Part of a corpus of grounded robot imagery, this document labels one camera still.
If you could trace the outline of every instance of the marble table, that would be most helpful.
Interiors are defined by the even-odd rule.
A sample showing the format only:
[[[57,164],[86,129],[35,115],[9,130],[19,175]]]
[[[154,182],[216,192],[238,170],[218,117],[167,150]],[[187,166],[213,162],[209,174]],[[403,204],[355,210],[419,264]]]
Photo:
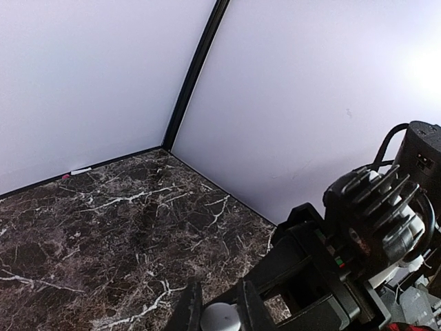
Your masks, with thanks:
[[[188,277],[210,300],[273,229],[163,150],[16,194],[0,201],[0,330],[161,330]]]

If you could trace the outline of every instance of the black vertical post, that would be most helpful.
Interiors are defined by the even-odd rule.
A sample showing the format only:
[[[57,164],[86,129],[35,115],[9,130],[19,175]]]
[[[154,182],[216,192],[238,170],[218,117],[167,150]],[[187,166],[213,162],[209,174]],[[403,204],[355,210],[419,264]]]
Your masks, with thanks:
[[[170,119],[164,136],[162,148],[167,151],[171,151],[173,148],[189,100],[192,96],[199,74],[201,73],[205,59],[207,58],[209,48],[213,43],[216,31],[221,24],[221,20],[227,9],[228,3],[229,0],[217,0],[212,13],[210,14],[207,25],[205,26],[201,40],[199,41],[198,47],[188,69],[187,76],[185,76],[184,84],[179,92],[179,97],[176,101],[176,105],[174,106],[172,118]]]

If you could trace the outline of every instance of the white wall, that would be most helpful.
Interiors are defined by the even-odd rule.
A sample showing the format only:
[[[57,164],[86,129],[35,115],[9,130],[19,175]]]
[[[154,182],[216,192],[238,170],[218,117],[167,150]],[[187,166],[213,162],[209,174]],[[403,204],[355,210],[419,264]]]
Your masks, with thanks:
[[[323,211],[395,124],[441,122],[440,17],[427,0],[231,1],[173,152],[275,223]]]
[[[2,1],[0,194],[160,145],[214,3]]]

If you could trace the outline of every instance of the dark marble tabletop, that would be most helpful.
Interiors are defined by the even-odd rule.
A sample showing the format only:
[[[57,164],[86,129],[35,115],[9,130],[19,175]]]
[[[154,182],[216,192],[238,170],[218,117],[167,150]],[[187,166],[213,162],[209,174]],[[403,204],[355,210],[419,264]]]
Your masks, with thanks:
[[[224,292],[273,228],[162,150],[16,194],[0,200],[0,330],[160,330],[188,277],[206,301]]]

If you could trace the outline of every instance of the black cylinder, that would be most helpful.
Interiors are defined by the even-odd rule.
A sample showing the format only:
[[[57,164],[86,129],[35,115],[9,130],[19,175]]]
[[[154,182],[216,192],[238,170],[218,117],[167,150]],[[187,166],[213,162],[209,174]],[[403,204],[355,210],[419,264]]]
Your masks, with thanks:
[[[393,164],[400,165],[400,176],[410,174],[411,180],[427,191],[438,218],[441,215],[441,127],[411,122]]]

